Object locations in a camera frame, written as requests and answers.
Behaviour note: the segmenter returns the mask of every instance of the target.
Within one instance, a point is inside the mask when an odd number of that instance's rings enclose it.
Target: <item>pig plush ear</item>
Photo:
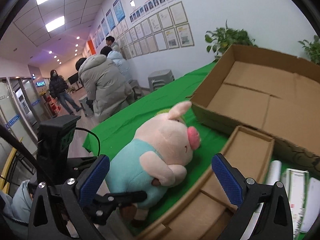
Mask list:
[[[170,109],[168,113],[168,119],[174,120],[183,116],[192,106],[190,101],[184,101],[176,104],[173,108]]]

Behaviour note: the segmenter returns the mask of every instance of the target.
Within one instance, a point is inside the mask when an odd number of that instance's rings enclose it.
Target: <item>black puffer jacket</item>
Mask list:
[[[59,93],[64,92],[68,88],[68,84],[59,76],[53,76],[54,71],[50,73],[50,95],[56,98]]]

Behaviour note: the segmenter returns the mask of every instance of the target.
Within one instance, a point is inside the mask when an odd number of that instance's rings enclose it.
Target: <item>stuffed pig toy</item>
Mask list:
[[[111,193],[145,191],[147,199],[135,204],[135,220],[143,221],[169,187],[186,177],[185,166],[200,145],[199,133],[182,116],[191,102],[176,104],[142,124],[133,140],[111,161],[106,183]]]

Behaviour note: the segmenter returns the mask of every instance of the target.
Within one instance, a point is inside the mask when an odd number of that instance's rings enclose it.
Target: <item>black television screen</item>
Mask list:
[[[79,80],[78,73],[72,75],[71,77],[68,78],[70,85],[76,83]]]

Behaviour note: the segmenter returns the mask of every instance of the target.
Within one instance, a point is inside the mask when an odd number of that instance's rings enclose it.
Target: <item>green tablecloth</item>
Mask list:
[[[186,97],[196,90],[213,67],[214,63],[211,63],[186,74],[165,87],[141,98],[95,127],[92,131],[100,138],[101,154],[108,155],[112,160],[132,140],[136,129],[140,125],[152,118],[158,111],[171,108],[176,103],[187,100]],[[228,140],[226,135],[200,125],[192,110],[186,113],[185,120],[188,126],[194,126],[199,131],[202,140],[201,147],[195,151],[192,162],[186,167],[188,171],[186,179],[179,186],[170,188],[165,197],[150,210],[145,227],[164,214],[192,187],[210,165],[212,156],[218,153]],[[88,151],[92,151],[95,155],[98,153],[98,144],[92,135],[87,136],[83,147]],[[283,171],[289,167],[293,168],[292,165],[283,162]],[[136,235],[144,228],[130,228],[130,230]]]

